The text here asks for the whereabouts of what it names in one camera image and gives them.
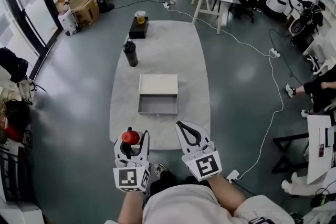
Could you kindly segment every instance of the extension cord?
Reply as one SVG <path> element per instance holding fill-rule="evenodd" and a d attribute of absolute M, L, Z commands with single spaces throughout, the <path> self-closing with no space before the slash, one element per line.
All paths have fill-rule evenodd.
<path fill-rule="evenodd" d="M 181 13 L 181 14 L 185 14 L 185 15 L 188 15 L 190 18 L 193 18 L 190 14 L 185 13 L 185 12 L 180 12 L 179 10 L 175 10 L 175 9 L 169 10 L 168 8 L 167 8 L 167 10 L 168 10 L 169 12 L 178 12 L 178 13 Z M 211 24 L 209 24 L 209 23 L 207 23 L 207 22 L 205 22 L 205 21 L 203 21 L 203 20 L 201 20 L 201 19 L 197 19 L 197 20 L 200 20 L 200 21 L 204 22 L 205 24 L 209 25 L 211 28 L 217 30 L 217 28 L 213 27 Z M 271 125 L 272 125 L 274 115 L 275 115 L 275 113 L 278 113 L 278 112 L 283 111 L 284 102 L 283 102 L 283 100 L 282 100 L 282 98 L 281 98 L 281 94 L 280 94 L 280 90 L 279 90 L 279 86 L 278 86 L 278 84 L 277 84 L 277 81 L 276 81 L 275 78 L 274 78 L 273 66 L 272 66 L 272 63 L 271 63 L 271 58 L 272 58 L 272 59 L 275 59 L 275 58 L 277 58 L 277 57 L 280 57 L 280 54 L 279 54 L 276 50 L 274 50 L 273 48 L 269 49 L 268 54 L 264 54 L 264 53 L 262 53 L 260 50 L 258 50 L 257 48 L 253 47 L 251 44 L 240 42 L 234 35 L 232 35 L 232 34 L 226 32 L 226 31 L 224 31 L 224 30 L 222 30 L 222 29 L 221 29 L 221 31 L 224 32 L 224 33 L 226 33 L 226 34 L 228 34 L 228 35 L 230 35 L 230 36 L 232 36 L 232 37 L 233 37 L 239 44 L 242 44 L 242 45 L 248 45 L 248 46 L 250 46 L 252 49 L 254 49 L 254 50 L 256 50 L 257 52 L 259 52 L 261 55 L 268 57 L 268 59 L 269 59 L 269 64 L 270 64 L 271 69 L 272 69 L 272 78 L 273 78 L 273 81 L 274 81 L 274 83 L 275 83 L 275 85 L 276 85 L 276 87 L 277 87 L 277 89 L 278 89 L 279 97 L 280 97 L 280 100 L 281 100 L 281 109 L 280 109 L 280 110 L 276 110 L 276 111 L 274 111 L 273 114 L 272 114 L 271 121 L 270 121 L 270 123 L 269 123 L 269 126 L 268 126 L 268 128 L 267 128 L 266 134 L 265 134 L 265 136 L 264 136 L 263 142 L 262 142 L 261 147 L 260 147 L 259 156 L 258 156 L 257 161 L 255 162 L 255 164 L 254 164 L 250 169 L 248 169 L 248 170 L 246 170 L 245 172 L 243 172 L 243 174 L 242 174 L 240 177 L 238 177 L 238 176 L 239 176 L 239 172 L 238 172 L 237 170 L 233 170 L 233 171 L 229 174 L 229 176 L 227 177 L 227 180 L 228 180 L 230 183 L 232 183 L 232 182 L 235 181 L 235 180 L 240 180 L 240 179 L 241 179 L 247 172 L 251 171 L 251 170 L 257 165 L 257 163 L 259 162 L 260 157 L 261 157 L 262 146 L 264 145 L 266 136 L 267 136 L 268 131 L 269 131 Z M 276 54 L 275 54 L 274 52 L 272 52 L 272 53 L 275 55 L 274 57 L 270 55 L 270 52 L 272 51 L 272 49 L 274 50 L 274 52 L 276 52 Z"/>

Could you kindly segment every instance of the black trash bag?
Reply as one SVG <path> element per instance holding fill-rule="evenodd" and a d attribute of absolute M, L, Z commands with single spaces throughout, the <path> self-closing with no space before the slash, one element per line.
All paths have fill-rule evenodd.
<path fill-rule="evenodd" d="M 16 130 L 24 132 L 29 122 L 29 107 L 24 101 L 10 100 L 6 102 L 6 118 Z"/>
<path fill-rule="evenodd" d="M 7 48 L 0 48 L 0 65 L 12 75 L 11 80 L 15 83 L 26 77 L 28 62 L 16 57 L 15 53 Z"/>

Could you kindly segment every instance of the gray floor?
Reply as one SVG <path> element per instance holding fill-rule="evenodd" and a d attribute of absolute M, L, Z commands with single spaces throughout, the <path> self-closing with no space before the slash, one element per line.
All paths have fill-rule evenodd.
<path fill-rule="evenodd" d="M 115 0 L 115 6 L 139 0 Z M 191 0 L 176 0 L 173 9 L 189 14 Z M 109 140 L 109 112 L 114 72 L 134 12 L 145 10 L 150 20 L 191 22 L 183 14 L 168 12 L 162 4 L 142 2 L 102 14 L 99 21 L 71 37 L 61 36 L 37 76 L 47 90 L 38 94 L 33 114 L 34 184 L 39 206 L 56 223 L 104 223 L 116 220 L 124 194 L 114 186 L 113 143 Z M 256 13 L 252 24 L 246 17 L 223 16 L 222 29 L 267 53 L 272 46 L 268 29 L 285 33 L 284 25 Z M 199 18 L 216 25 L 215 16 Z M 233 169 L 246 171 L 256 161 L 272 112 L 281 108 L 267 57 L 241 45 L 232 37 L 197 21 L 207 67 L 211 101 L 211 137 L 222 161 L 223 175 Z M 311 78 L 310 66 L 289 40 L 272 33 L 275 45 L 286 56 L 301 81 Z M 270 173 L 281 157 L 271 139 L 307 131 L 300 109 L 309 98 L 289 99 L 284 85 L 290 78 L 282 59 L 272 60 L 281 89 L 284 111 L 274 117 L 257 166 L 239 183 L 256 194 L 280 204 L 287 196 L 281 190 L 290 174 Z M 291 150 L 301 160 L 302 144 Z M 151 151 L 150 161 L 161 162 L 180 178 L 188 175 L 181 151 Z M 306 212 L 307 199 L 289 198 L 288 211 Z"/>

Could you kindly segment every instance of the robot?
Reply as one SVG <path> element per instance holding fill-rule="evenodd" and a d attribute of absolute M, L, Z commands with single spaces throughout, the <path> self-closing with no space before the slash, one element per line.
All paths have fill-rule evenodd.
<path fill-rule="evenodd" d="M 184 153 L 182 161 L 199 182 L 222 171 L 218 151 L 204 128 L 186 121 L 177 121 L 175 128 Z M 136 145 L 139 149 L 123 142 L 122 134 L 114 145 L 115 186 L 124 192 L 146 191 L 150 175 L 149 133 L 137 133 L 141 138 Z"/>

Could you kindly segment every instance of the black box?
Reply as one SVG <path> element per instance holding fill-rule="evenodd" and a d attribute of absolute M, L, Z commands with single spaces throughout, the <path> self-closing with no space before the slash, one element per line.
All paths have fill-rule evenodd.
<path fill-rule="evenodd" d="M 148 28 L 148 17 L 145 17 L 145 22 L 143 24 L 138 24 L 136 17 L 133 20 L 132 26 L 130 31 L 128 32 L 130 38 L 136 39 L 136 38 L 145 38 Z"/>

